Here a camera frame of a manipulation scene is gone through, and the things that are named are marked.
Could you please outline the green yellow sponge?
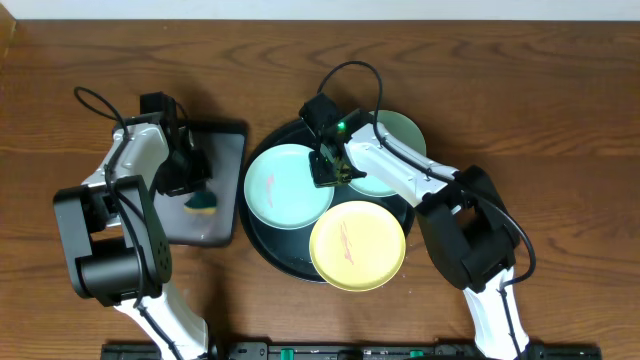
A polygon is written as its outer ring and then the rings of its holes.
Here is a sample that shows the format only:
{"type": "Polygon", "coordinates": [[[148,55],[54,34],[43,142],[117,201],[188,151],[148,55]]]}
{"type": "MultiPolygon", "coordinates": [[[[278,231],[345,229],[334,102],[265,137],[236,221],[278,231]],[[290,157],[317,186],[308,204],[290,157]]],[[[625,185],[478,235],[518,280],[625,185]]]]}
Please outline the green yellow sponge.
{"type": "Polygon", "coordinates": [[[184,209],[188,213],[212,215],[217,211],[218,200],[211,191],[194,192],[184,203],[184,209]]]}

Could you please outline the light blue plate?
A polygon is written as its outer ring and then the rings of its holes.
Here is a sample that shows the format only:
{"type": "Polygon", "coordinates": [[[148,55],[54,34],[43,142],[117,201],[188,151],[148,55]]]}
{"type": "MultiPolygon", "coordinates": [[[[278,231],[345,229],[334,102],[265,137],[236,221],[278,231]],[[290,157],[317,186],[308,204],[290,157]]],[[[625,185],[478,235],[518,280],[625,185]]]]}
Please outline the light blue plate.
{"type": "Polygon", "coordinates": [[[304,145],[282,144],[262,152],[251,163],[244,180],[244,198],[261,222],[294,230],[314,223],[329,209],[334,189],[314,185],[311,152],[304,145]]]}

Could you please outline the pale green plate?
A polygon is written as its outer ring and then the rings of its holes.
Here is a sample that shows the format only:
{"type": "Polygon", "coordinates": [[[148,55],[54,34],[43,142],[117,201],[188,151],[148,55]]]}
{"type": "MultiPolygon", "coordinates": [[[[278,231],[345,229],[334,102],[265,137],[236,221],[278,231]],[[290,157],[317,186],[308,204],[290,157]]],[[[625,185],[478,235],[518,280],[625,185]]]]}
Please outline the pale green plate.
{"type": "MultiPolygon", "coordinates": [[[[396,139],[408,145],[416,152],[425,156],[427,146],[424,136],[415,122],[407,116],[391,111],[380,110],[378,122],[382,123],[386,130],[396,139]]],[[[349,186],[355,191],[370,197],[389,197],[396,192],[374,176],[354,179],[349,186]]]]}

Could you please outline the yellow plate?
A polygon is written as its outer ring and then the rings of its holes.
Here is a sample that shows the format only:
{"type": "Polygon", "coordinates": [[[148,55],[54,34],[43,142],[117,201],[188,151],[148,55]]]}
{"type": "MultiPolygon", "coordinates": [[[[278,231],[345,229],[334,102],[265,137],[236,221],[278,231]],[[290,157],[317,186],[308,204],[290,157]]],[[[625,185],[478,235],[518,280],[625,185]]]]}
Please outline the yellow plate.
{"type": "Polygon", "coordinates": [[[366,201],[330,208],[313,226],[309,252],[316,272],[332,286],[365,292],[385,285],[405,259],[406,236],[390,211],[366,201]]]}

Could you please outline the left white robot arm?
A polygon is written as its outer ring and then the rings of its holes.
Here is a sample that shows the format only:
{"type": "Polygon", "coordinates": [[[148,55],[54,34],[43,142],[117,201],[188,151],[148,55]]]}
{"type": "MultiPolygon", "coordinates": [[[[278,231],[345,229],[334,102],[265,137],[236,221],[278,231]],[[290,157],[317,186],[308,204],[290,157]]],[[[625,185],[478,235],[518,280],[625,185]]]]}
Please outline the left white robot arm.
{"type": "Polygon", "coordinates": [[[74,291],[135,321],[162,359],[205,359],[208,325],[171,281],[168,238],[182,204],[156,208],[159,198],[204,189],[205,154],[186,124],[159,110],[118,119],[113,145],[98,169],[62,189],[53,207],[74,291]]]}

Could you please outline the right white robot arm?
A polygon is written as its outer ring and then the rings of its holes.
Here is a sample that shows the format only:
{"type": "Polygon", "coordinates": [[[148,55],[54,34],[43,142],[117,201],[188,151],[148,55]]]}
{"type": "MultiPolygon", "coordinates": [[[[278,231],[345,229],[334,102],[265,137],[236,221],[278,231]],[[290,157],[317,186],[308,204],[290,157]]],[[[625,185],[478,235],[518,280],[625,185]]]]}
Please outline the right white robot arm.
{"type": "Polygon", "coordinates": [[[484,170],[440,164],[394,137],[377,118],[355,110],[302,110],[316,146],[311,171],[318,187],[371,175],[413,207],[427,253],[444,279],[461,290],[487,359],[522,359],[529,344],[515,303],[515,249],[528,244],[484,170]]]}

